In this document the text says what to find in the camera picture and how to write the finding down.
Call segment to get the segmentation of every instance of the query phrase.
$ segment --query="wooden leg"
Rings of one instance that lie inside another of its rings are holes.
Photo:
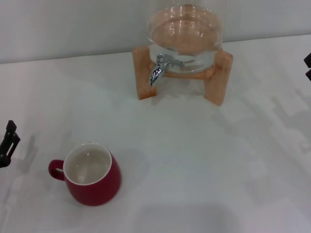
[[[204,80],[205,96],[204,98],[220,106],[225,99],[233,56],[223,50],[220,50],[214,61],[214,74],[210,79]]]
[[[152,63],[148,46],[133,49],[137,94],[140,100],[156,96],[156,86],[150,86],[149,65]]]

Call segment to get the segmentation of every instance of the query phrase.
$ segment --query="mug handle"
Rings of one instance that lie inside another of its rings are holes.
[[[63,169],[64,160],[52,160],[49,164],[49,173],[50,175],[60,181],[65,180],[64,172],[57,169]]]

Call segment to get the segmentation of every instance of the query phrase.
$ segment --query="red mug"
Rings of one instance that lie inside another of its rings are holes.
[[[71,195],[89,206],[110,201],[121,185],[117,161],[106,147],[97,143],[86,143],[73,149],[64,161],[52,160],[49,173],[53,178],[65,181]]]

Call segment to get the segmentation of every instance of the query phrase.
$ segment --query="metal spigot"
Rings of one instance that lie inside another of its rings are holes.
[[[162,77],[165,71],[169,68],[169,61],[164,61],[164,55],[158,54],[156,56],[156,65],[151,71],[150,85],[156,84],[158,78]]]

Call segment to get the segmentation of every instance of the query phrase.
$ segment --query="black clamp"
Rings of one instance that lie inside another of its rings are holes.
[[[4,140],[0,145],[0,168],[10,165],[12,154],[20,141],[19,136],[15,132],[16,128],[16,124],[9,120]]]
[[[306,65],[308,68],[311,68],[311,53],[308,55],[308,57],[306,57],[304,59]],[[309,78],[309,80],[311,81],[311,70],[309,70],[307,73],[306,73],[306,76]]]

